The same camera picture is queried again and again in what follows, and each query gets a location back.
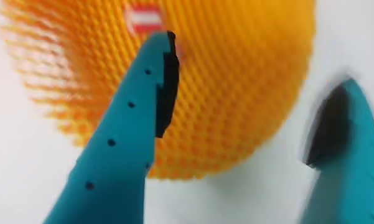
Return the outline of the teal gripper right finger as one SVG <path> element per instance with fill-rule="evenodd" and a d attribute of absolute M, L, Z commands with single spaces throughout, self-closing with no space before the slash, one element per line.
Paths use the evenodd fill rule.
<path fill-rule="evenodd" d="M 318 178 L 302 224 L 374 224 L 374 115 L 354 79 L 336 85 L 316 110 L 304 163 Z"/>

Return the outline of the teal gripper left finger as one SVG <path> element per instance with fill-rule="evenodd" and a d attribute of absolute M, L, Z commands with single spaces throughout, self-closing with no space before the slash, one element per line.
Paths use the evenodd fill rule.
<path fill-rule="evenodd" d="M 46 218 L 48 224 L 143 224 L 156 138 L 170 125 L 179 84 L 175 34 L 140 48 Z"/>

